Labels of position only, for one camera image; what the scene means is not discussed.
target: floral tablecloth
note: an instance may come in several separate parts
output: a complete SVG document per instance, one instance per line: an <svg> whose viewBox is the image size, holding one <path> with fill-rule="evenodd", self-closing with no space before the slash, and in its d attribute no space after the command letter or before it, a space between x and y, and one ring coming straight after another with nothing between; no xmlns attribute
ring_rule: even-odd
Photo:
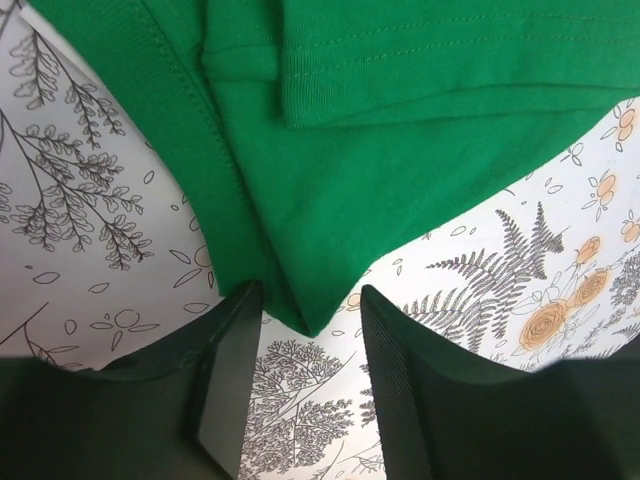
<svg viewBox="0 0 640 480"><path fill-rule="evenodd" d="M198 221L152 146L73 49L7 0L0 85L0 354L100 368L215 306ZM528 371L610 355L640 333L636 103L375 262L316 339L264 314L241 478L385 478L363 284Z"/></svg>

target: green shirt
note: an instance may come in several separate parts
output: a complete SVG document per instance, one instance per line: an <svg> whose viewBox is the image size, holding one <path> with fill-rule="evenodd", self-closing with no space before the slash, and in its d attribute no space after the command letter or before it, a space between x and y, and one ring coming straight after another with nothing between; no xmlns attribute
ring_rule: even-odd
<svg viewBox="0 0 640 480"><path fill-rule="evenodd" d="M631 0L31 3L180 183L221 293L261 280L310 336L381 255L640 91Z"/></svg>

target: green t-shirt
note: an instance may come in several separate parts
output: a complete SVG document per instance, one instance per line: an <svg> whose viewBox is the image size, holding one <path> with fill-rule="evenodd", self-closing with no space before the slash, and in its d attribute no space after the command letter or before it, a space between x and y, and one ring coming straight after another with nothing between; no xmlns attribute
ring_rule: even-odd
<svg viewBox="0 0 640 480"><path fill-rule="evenodd" d="M31 3L180 183L221 293L261 280L310 336L381 255L640 91L632 0Z"/></svg>

